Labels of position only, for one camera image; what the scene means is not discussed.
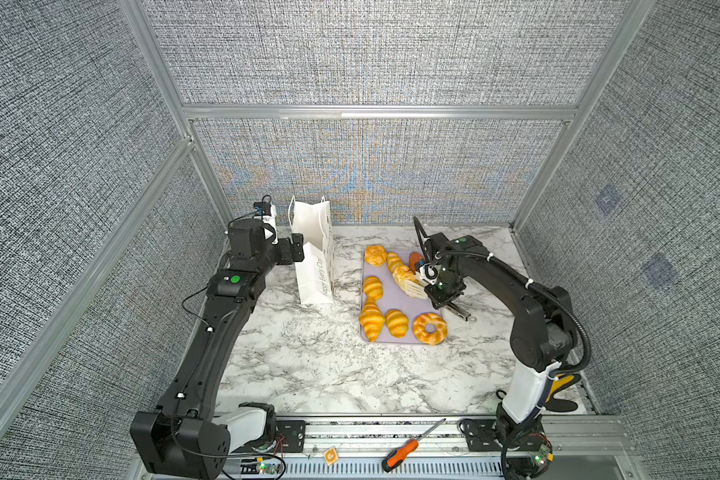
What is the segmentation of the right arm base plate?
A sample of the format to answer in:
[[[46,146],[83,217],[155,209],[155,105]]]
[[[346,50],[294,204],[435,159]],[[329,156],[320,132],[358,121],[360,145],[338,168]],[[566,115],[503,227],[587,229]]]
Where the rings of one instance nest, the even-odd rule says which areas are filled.
[[[540,417],[524,429],[504,418],[463,418],[457,423],[457,429],[464,436],[470,452],[499,453],[506,440],[510,440],[509,452],[549,450],[552,446]]]

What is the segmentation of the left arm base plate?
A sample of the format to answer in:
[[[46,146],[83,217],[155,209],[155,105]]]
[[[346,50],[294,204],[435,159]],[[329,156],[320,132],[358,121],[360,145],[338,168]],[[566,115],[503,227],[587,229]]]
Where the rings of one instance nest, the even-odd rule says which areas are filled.
[[[303,420],[277,420],[274,428],[266,427],[264,434],[235,450],[235,453],[302,453],[306,439]]]

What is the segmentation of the white printed paper bag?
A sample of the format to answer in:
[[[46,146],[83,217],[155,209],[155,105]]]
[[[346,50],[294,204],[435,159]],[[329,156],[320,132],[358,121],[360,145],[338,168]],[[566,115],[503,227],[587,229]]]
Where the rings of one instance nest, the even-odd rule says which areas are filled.
[[[332,304],[334,299],[334,238],[331,203],[325,197],[315,204],[291,197],[287,219],[293,234],[303,236],[304,259],[296,264],[300,300]]]

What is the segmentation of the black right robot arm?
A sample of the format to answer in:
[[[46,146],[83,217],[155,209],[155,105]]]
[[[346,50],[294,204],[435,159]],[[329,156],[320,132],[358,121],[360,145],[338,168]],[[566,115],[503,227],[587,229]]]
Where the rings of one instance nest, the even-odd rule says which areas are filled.
[[[471,235],[450,240],[437,233],[420,245],[424,269],[434,275],[425,287],[434,307],[453,306],[470,278],[513,314],[509,344],[516,366],[497,416],[512,425],[532,422],[553,381],[582,371],[591,360],[591,340],[572,311],[570,295],[520,274]]]

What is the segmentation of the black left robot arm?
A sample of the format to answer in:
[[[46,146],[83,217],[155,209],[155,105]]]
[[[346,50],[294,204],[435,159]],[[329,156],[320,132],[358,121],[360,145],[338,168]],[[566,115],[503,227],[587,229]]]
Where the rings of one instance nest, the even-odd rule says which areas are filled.
[[[234,457],[267,457],[277,436],[269,404],[239,406],[230,424],[213,420],[232,349],[277,265],[304,259],[304,238],[279,238],[260,218],[234,221],[229,248],[204,289],[202,320],[173,382],[152,410],[136,413],[130,435],[146,470],[191,479],[215,479]]]

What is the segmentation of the braided yellow pastry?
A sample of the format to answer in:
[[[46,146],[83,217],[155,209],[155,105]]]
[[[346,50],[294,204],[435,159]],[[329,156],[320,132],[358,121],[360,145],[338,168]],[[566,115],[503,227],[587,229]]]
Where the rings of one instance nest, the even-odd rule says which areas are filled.
[[[416,275],[405,264],[397,265],[392,271],[392,275],[395,282],[403,290],[418,284]]]

